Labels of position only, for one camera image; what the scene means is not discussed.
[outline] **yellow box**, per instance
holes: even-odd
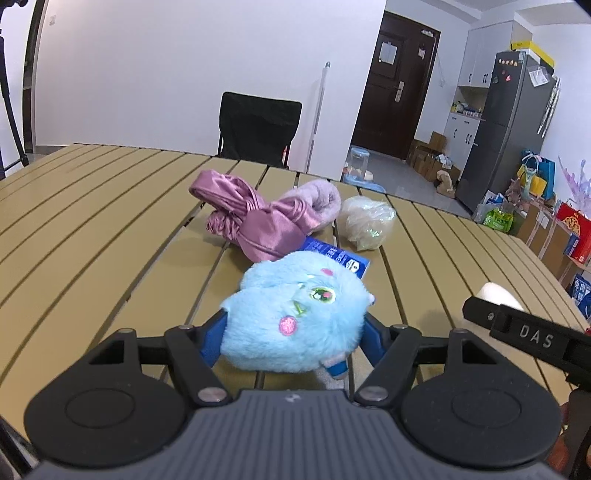
[[[544,60],[548,65],[554,68],[554,59],[550,57],[550,55],[548,55],[538,45],[533,43],[531,40],[514,41],[511,43],[511,50],[526,50],[528,48],[534,51],[537,55],[540,56],[542,60]]]

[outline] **white pole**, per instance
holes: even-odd
[[[322,78],[320,79],[320,94],[318,97],[318,105],[316,105],[316,115],[314,117],[314,128],[312,129],[312,136],[310,137],[310,148],[308,149],[308,160],[306,161],[305,172],[310,172],[310,162],[312,161],[312,151],[314,150],[314,142],[316,140],[316,132],[318,131],[318,123],[320,122],[320,110],[322,109],[322,99],[324,98],[324,86],[326,84],[326,75],[330,68],[330,62],[327,61],[322,69]]]

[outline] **plush toy eye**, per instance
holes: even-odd
[[[322,303],[333,303],[336,295],[335,291],[331,288],[316,287],[310,292],[310,298],[321,301]]]

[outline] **transparent plastic container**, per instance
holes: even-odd
[[[347,159],[347,173],[354,179],[365,180],[365,172],[368,169],[369,152],[364,148],[353,147]]]

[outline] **blue plush toy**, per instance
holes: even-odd
[[[257,263],[222,303],[221,353],[244,370],[330,372],[358,346],[374,300],[353,272],[316,252]]]

